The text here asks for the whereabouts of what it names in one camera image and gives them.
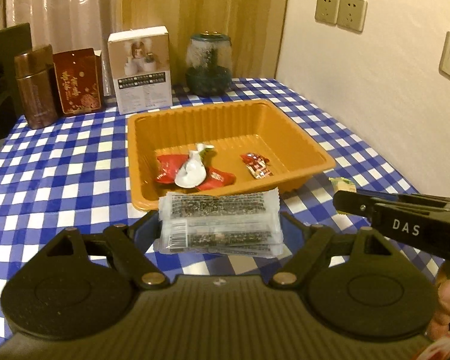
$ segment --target metal screw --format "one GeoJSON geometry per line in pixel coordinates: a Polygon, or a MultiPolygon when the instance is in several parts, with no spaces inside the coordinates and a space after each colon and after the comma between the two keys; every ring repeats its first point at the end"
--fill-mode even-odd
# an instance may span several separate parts
{"type": "Polygon", "coordinates": [[[274,281],[282,286],[293,284],[296,281],[296,276],[291,272],[279,272],[274,274],[274,281]]]}
{"type": "Polygon", "coordinates": [[[165,276],[163,276],[163,274],[161,274],[160,272],[150,272],[150,273],[144,274],[142,276],[142,281],[145,284],[150,284],[151,286],[156,286],[165,281],[165,276]]]}

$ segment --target orange plastic tray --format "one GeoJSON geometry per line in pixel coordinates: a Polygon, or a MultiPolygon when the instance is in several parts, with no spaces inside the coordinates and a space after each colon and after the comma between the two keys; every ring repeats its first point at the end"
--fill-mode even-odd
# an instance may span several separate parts
{"type": "Polygon", "coordinates": [[[267,100],[248,100],[176,108],[133,115],[128,120],[128,158],[133,205],[139,210],[158,207],[158,198],[168,191],[200,193],[155,182],[157,156],[188,154],[195,143],[215,146],[205,165],[236,175],[227,187],[201,192],[222,196],[267,191],[281,192],[302,186],[313,174],[335,166],[327,152],[267,100]],[[274,174],[254,179],[240,158],[254,152],[267,157],[274,174]]]}

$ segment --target glass jar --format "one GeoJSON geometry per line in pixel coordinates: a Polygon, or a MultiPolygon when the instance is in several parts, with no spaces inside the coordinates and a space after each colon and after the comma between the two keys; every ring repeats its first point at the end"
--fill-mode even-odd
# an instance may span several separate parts
{"type": "Polygon", "coordinates": [[[230,37],[217,32],[192,35],[187,49],[185,78],[197,96],[223,95],[232,83],[230,37]]]}

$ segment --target beige curtain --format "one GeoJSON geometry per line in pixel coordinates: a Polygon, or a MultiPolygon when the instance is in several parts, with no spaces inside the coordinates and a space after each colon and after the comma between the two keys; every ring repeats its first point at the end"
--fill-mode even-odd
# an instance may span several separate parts
{"type": "Polygon", "coordinates": [[[33,45],[55,53],[93,47],[102,50],[103,90],[113,94],[107,39],[115,29],[116,0],[0,0],[0,29],[30,23],[33,45]]]}
{"type": "Polygon", "coordinates": [[[123,26],[165,25],[172,82],[185,77],[190,35],[217,31],[232,39],[234,77],[275,77],[287,0],[121,0],[123,26]]]}

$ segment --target human hand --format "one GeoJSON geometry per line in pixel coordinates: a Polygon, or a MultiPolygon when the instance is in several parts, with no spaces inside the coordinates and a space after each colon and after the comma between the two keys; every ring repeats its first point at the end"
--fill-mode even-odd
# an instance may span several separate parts
{"type": "Polygon", "coordinates": [[[436,284],[438,287],[439,308],[433,315],[428,326],[427,335],[432,340],[437,340],[449,331],[450,324],[450,279],[447,277],[446,269],[440,268],[437,274],[436,284]]]}

